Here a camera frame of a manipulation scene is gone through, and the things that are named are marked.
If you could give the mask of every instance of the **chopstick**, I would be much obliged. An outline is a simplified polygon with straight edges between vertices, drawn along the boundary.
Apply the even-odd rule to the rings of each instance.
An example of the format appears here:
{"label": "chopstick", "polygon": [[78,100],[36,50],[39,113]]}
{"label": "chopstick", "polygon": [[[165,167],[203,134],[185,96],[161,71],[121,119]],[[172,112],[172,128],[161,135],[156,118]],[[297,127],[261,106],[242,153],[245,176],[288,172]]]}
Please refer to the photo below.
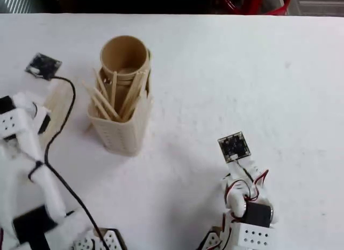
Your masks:
{"label": "chopstick", "polygon": [[93,90],[93,92],[99,97],[99,99],[104,104],[104,106],[107,108],[107,110],[109,112],[111,112],[111,114],[114,116],[115,121],[122,122],[121,117],[116,113],[115,109],[110,105],[110,103],[105,99],[105,97],[101,94],[101,92],[99,90],[97,90],[94,87],[92,88],[92,87],[87,86],[84,81],[82,82],[82,84],[87,89],[87,91],[91,91],[92,92],[92,90]]}
{"label": "chopstick", "polygon": [[114,109],[114,101],[116,99],[116,87],[117,87],[117,72],[113,72],[113,77],[112,77],[112,87],[111,87],[111,106]]}
{"label": "chopstick", "polygon": [[131,104],[130,108],[128,109],[128,111],[125,112],[124,116],[123,116],[123,121],[127,122],[131,116],[131,114],[134,112],[136,105],[138,104],[138,102],[140,101],[141,96],[137,97],[136,100],[133,102],[133,104]]}
{"label": "chopstick", "polygon": [[84,82],[82,82],[82,84],[84,85],[86,91],[88,92],[88,94],[90,95],[91,99],[93,100],[93,103],[95,104],[95,106],[99,109],[99,111],[101,112],[101,114],[105,117],[106,120],[111,120],[110,116],[108,115],[108,113],[106,113],[105,109],[103,108],[102,104],[99,102],[99,100],[95,97],[95,95],[92,92],[92,89],[87,87]]}
{"label": "chopstick", "polygon": [[94,71],[94,73],[95,73],[95,75],[97,77],[97,82],[99,84],[99,87],[100,87],[104,97],[106,98],[107,101],[109,101],[108,92],[106,91],[105,85],[104,85],[104,83],[103,83],[99,73],[95,70],[95,68],[93,68],[93,71]]}
{"label": "chopstick", "polygon": [[144,72],[137,72],[135,77],[134,77],[134,80],[129,88],[129,91],[127,93],[127,96],[125,97],[124,101],[123,101],[123,105],[122,107],[120,108],[120,111],[119,111],[119,115],[121,117],[124,116],[125,112],[126,112],[126,109],[127,108],[130,108],[130,105],[131,103],[133,102],[134,100],[134,94],[135,92],[137,92],[137,88],[140,84],[140,81],[141,81],[141,78],[142,78],[142,75],[143,75]]}

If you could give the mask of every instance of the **perforated holder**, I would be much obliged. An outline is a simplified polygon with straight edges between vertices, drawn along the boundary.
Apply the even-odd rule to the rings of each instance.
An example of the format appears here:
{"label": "perforated holder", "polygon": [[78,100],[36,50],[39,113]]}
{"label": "perforated holder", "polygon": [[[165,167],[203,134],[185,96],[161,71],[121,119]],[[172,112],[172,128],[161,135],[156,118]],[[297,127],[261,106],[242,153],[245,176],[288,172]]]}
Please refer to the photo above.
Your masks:
{"label": "perforated holder", "polygon": [[127,156],[139,153],[152,109],[150,79],[149,76],[132,117],[125,123],[101,119],[93,104],[89,105],[88,117],[110,152]]}
{"label": "perforated holder", "polygon": [[[108,230],[104,235],[104,240],[110,250],[125,250],[112,230]],[[101,239],[94,235],[93,231],[89,231],[84,238],[74,242],[70,250],[105,250]]]}

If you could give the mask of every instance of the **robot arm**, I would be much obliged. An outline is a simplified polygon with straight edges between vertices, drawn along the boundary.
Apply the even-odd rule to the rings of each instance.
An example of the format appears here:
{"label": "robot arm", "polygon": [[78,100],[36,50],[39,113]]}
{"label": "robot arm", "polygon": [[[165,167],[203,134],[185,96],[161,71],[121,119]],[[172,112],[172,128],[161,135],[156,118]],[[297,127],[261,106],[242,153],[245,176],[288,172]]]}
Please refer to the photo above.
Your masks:
{"label": "robot arm", "polygon": [[241,132],[219,139],[219,143],[230,169],[223,179],[227,212],[222,226],[210,231],[199,249],[277,249],[275,230],[271,227],[277,222],[277,215],[264,187],[268,170],[260,172],[254,165]]}
{"label": "robot arm", "polygon": [[[1,98],[0,108],[0,226],[15,237],[12,221],[16,189],[23,177],[44,162],[38,133],[49,118],[43,106],[37,106],[22,93]],[[31,181],[39,185],[47,213],[59,223],[66,215],[65,205],[50,170],[41,165],[32,173]]]}

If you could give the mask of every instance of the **white table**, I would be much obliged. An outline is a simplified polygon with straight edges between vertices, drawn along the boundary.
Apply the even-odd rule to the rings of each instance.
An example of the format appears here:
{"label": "white table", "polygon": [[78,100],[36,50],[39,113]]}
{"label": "white table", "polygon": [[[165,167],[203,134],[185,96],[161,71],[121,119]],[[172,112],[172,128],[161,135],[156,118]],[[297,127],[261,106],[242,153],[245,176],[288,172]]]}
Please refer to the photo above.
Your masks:
{"label": "white table", "polygon": [[[50,151],[99,225],[120,229],[130,250],[195,249],[220,225],[227,166],[217,139],[237,131],[270,169],[278,249],[342,247],[344,19],[39,14],[0,15],[0,27],[0,96],[46,92],[23,72],[36,52],[61,60],[60,76],[92,82],[108,39],[130,34],[152,51],[154,107],[137,157],[84,134],[80,83]],[[20,192],[18,212],[42,201],[34,189]]]}

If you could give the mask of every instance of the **circuit board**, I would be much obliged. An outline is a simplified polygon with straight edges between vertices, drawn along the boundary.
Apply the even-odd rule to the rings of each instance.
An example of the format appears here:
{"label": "circuit board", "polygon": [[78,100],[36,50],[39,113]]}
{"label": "circuit board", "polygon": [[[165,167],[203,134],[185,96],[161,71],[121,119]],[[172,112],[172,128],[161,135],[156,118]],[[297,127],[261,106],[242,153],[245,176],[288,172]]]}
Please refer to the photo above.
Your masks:
{"label": "circuit board", "polygon": [[242,132],[218,139],[218,142],[226,163],[251,155]]}
{"label": "circuit board", "polygon": [[25,71],[36,78],[43,78],[50,81],[61,65],[61,61],[50,58],[49,56],[41,53],[37,53],[28,64]]}

